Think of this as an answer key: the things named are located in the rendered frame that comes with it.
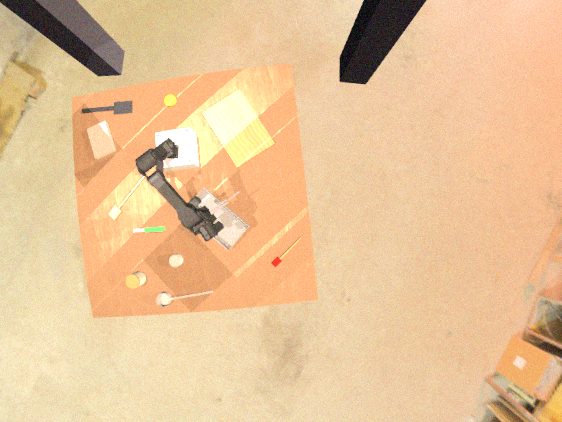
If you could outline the wooden board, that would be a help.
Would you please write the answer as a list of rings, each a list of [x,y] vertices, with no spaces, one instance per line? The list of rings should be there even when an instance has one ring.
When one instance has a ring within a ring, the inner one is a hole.
[[[275,145],[244,97],[237,90],[202,113],[236,168]]]

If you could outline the beige short cylinder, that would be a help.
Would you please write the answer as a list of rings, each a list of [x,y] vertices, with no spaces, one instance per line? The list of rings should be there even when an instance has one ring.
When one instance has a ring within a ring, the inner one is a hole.
[[[179,253],[173,254],[169,259],[169,263],[174,268],[178,267],[183,264],[183,257]]]

